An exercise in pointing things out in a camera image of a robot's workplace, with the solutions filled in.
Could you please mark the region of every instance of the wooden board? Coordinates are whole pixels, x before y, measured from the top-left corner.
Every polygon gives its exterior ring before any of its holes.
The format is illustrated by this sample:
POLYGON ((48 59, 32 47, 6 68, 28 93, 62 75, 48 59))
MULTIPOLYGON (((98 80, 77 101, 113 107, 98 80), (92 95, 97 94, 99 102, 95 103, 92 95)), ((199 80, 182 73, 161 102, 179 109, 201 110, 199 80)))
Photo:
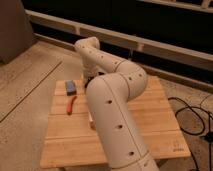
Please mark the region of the wooden board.
MULTIPOLYGON (((106 163, 97 133, 90 128, 81 80, 72 115, 66 114, 64 81, 58 81, 41 157, 42 168, 106 163)), ((149 77, 146 91, 128 103, 136 124, 155 159, 190 156, 186 141, 157 77, 149 77)))

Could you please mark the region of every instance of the wooden platform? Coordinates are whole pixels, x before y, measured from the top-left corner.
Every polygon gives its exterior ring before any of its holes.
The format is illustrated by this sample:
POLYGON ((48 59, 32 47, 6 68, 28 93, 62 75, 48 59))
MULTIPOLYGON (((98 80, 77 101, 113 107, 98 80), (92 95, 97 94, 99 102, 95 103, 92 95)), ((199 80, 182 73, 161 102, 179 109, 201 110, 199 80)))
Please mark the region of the wooden platform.
MULTIPOLYGON (((66 114, 69 97, 58 81, 41 156, 42 168, 106 163, 96 131, 88 122, 81 80, 75 81, 78 98, 73 114, 66 114)), ((137 126, 155 159, 188 157, 190 151, 157 77, 149 77, 146 91, 128 103, 137 126)))

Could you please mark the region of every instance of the table leg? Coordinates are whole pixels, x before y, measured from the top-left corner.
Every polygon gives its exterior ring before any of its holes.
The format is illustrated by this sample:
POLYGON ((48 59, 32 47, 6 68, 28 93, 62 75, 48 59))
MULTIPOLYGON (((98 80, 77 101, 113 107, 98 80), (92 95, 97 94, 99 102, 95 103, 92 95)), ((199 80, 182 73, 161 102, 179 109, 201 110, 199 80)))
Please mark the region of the table leg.
POLYGON ((167 159, 162 159, 157 161, 157 165, 160 168, 161 166, 163 166, 168 160, 167 159))
POLYGON ((58 170, 59 171, 66 171, 65 167, 59 167, 58 170))

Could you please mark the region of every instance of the wooden plank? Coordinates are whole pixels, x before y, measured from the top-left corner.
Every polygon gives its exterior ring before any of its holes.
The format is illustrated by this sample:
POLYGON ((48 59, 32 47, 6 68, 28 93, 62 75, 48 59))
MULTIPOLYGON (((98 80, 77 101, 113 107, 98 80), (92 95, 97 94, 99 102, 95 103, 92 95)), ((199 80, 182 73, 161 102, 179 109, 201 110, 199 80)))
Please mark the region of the wooden plank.
POLYGON ((150 75, 157 75, 163 79, 169 80, 169 81, 173 81, 179 84, 183 84, 186 86, 190 86, 196 89, 200 89, 203 91, 206 91, 208 93, 213 93, 213 85, 210 83, 205 83, 202 81, 198 81, 195 79, 191 79, 191 78, 187 78, 184 76, 180 76, 177 74, 173 74, 167 71, 163 71, 154 67, 150 67, 147 65, 141 65, 147 73, 149 73, 150 75))
POLYGON ((205 13, 213 13, 213 8, 202 8, 200 5, 192 4, 192 3, 185 3, 185 2, 177 2, 177 1, 165 1, 165 0, 137 0, 143 1, 147 3, 154 3, 159 5, 167 5, 176 8, 183 8, 188 10, 200 11, 205 13))
POLYGON ((58 17, 26 10, 31 22, 83 37, 96 36, 100 41, 213 71, 213 55, 157 41, 102 29, 58 17))
POLYGON ((41 34, 35 34, 35 36, 40 41, 44 41, 44 42, 51 43, 51 44, 54 44, 56 46, 68 49, 68 50, 75 51, 75 47, 71 43, 67 43, 67 42, 57 40, 57 39, 54 39, 54 38, 51 38, 51 37, 47 37, 47 36, 44 36, 44 35, 41 35, 41 34))
MULTIPOLYGON (((143 137, 155 159, 190 155, 180 131, 155 132, 143 137)), ((52 168, 102 163, 106 163, 106 158, 98 137, 88 136, 46 140, 40 165, 52 168)))
MULTIPOLYGON (((142 134, 158 131, 178 130, 179 126, 172 112, 133 111, 132 115, 142 134)), ((50 116, 46 139, 72 138, 97 135, 89 125, 88 113, 50 116)))

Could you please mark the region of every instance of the screw hole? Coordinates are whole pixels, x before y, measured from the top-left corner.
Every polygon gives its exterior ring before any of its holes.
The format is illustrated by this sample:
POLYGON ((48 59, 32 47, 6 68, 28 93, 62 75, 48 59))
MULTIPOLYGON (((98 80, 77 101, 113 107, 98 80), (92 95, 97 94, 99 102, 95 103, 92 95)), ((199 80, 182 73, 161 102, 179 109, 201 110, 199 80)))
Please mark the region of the screw hole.
POLYGON ((112 103, 112 100, 108 100, 107 103, 108 103, 108 104, 111 104, 111 103, 112 103))
POLYGON ((133 156, 135 153, 133 151, 129 152, 129 156, 133 156))
POLYGON ((123 128, 123 125, 118 125, 116 126, 117 129, 122 129, 123 128))

